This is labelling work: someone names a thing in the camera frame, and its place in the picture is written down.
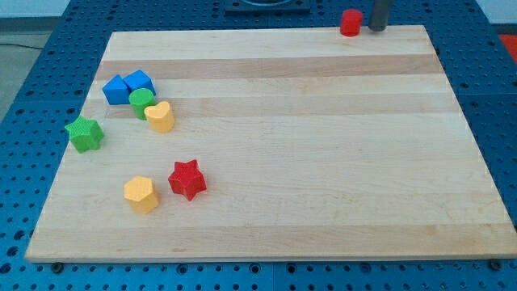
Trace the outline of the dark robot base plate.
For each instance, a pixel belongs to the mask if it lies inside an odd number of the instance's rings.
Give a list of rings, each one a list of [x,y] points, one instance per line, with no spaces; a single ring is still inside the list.
[[[308,12],[311,0],[224,0],[226,14],[263,12]]]

